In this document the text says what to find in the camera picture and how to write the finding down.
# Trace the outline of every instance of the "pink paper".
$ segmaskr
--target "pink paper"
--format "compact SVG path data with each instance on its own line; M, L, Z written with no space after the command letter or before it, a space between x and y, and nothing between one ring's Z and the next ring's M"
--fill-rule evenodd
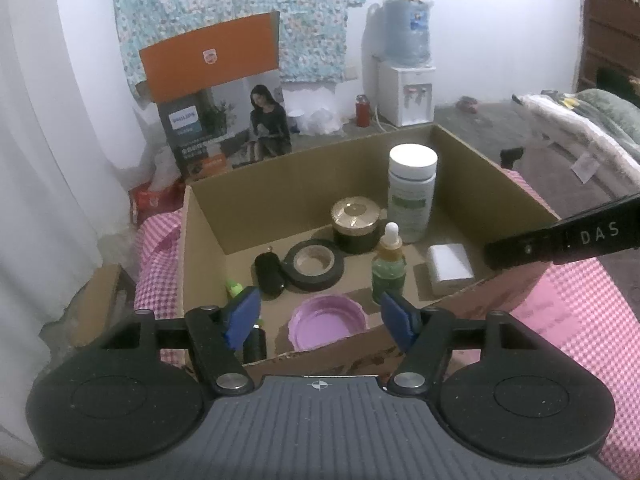
M511 315L558 348L582 328L546 275Z

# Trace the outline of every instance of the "metal screw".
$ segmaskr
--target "metal screw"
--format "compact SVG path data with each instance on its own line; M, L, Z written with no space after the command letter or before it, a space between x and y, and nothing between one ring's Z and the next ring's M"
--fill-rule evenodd
M419 388L424 381L424 377L415 372L402 372L394 377L394 382L402 388Z
M216 379L216 384L223 390L239 390L249 383L249 379L242 374L222 374Z

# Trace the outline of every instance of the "woman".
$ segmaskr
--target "woman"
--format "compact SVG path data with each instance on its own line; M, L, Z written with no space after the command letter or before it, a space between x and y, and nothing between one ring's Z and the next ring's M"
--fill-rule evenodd
M251 124L254 134L258 136L258 126L261 124L268 132L267 136L258 139L263 151L270 155L284 155L291 151L291 138L287 126L287 113L276 102L265 85L256 85L251 90Z

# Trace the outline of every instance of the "white bottle cap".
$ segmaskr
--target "white bottle cap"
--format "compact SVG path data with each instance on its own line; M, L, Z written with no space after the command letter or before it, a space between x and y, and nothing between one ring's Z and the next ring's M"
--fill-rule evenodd
M437 163L438 154L421 144L400 144L389 152L389 171L407 180L429 180Z
M398 224L395 222L389 222L385 226L385 233L380 238L380 244L385 249L399 249L402 247L402 239L399 236Z

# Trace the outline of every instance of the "white curtain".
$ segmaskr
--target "white curtain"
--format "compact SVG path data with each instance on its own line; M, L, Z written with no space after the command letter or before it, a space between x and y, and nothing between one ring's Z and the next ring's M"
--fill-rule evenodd
M38 337L101 264L127 195L82 108L55 0L0 0L0 456L40 459L27 394Z

